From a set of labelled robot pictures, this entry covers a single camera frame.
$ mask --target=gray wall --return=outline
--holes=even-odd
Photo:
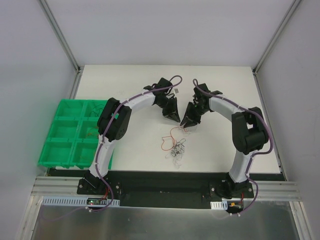
[[[74,78],[37,1],[0,1],[1,240],[15,239],[52,117]]]
[[[251,66],[293,0],[47,0],[80,65]]]
[[[320,239],[320,1],[305,0],[262,69],[266,102],[284,170],[298,181]]]

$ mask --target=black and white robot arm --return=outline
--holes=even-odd
[[[150,92],[150,90],[167,88],[172,86],[172,83],[164,78],[161,78],[157,84],[152,86],[146,86],[141,92],[141,96],[138,96],[132,100],[127,100],[128,102],[121,106],[115,119],[112,121],[109,129],[107,130],[105,136],[103,136],[105,129],[113,116],[116,108],[120,105],[120,101],[114,98],[110,98],[97,122],[98,132],[99,132],[99,142],[98,148],[95,152],[92,165],[89,168],[90,173],[94,177],[99,177],[97,169],[102,177],[107,175],[108,166],[110,159],[112,157],[113,151],[117,142],[124,136],[127,132],[129,120],[131,114],[152,105],[158,105],[162,108],[162,115],[165,118],[180,122],[177,106],[177,98],[173,93],[170,94],[170,89],[159,90]]]
[[[205,83],[198,85],[198,87],[202,91],[220,98],[208,96],[195,87],[193,102],[188,103],[180,125],[187,128],[200,124],[201,116],[206,112],[217,112],[231,121],[232,141],[236,148],[234,161],[223,185],[215,191],[222,198],[231,199],[248,187],[247,177],[249,177],[251,158],[268,142],[268,133],[254,114],[243,111],[225,101],[222,92],[210,92]],[[262,112],[258,107],[249,108],[249,110],[262,117]],[[247,124],[252,125],[252,128],[248,129]]]

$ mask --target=white vent strip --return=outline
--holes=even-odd
[[[228,209],[228,203],[227,201],[211,201],[210,202],[211,209],[212,210],[227,210]]]
[[[47,206],[87,206],[88,197],[66,197],[66,196],[45,196],[42,204]],[[110,203],[111,199],[102,200],[100,205],[88,205],[90,207],[101,207]],[[109,207],[119,207],[120,200],[114,199]]]

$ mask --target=white tabletop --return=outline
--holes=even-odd
[[[180,119],[184,117],[194,95],[192,80],[206,83],[209,90],[219,90],[229,99],[244,107],[262,109],[255,80],[250,67],[229,66],[174,66],[174,65],[86,65],[78,87],[76,99],[104,100],[111,97],[123,100],[143,87],[157,83],[161,77],[170,79],[181,75],[183,82],[176,94]],[[190,133],[176,128],[173,136],[186,139],[185,153],[177,168],[168,151],[161,149],[162,137],[179,124],[162,116],[162,109],[154,105],[131,116],[125,136],[117,143],[112,169],[124,171],[180,171],[228,172],[233,164],[236,149],[232,142],[231,123],[216,112],[207,112],[201,124]],[[167,140],[164,148],[170,148]],[[269,148],[267,143],[263,150]],[[279,173],[274,151],[257,156],[252,173]]]

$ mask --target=green divided container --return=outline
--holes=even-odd
[[[61,100],[38,165],[48,168],[90,167],[98,146],[97,121],[106,103],[106,100]]]

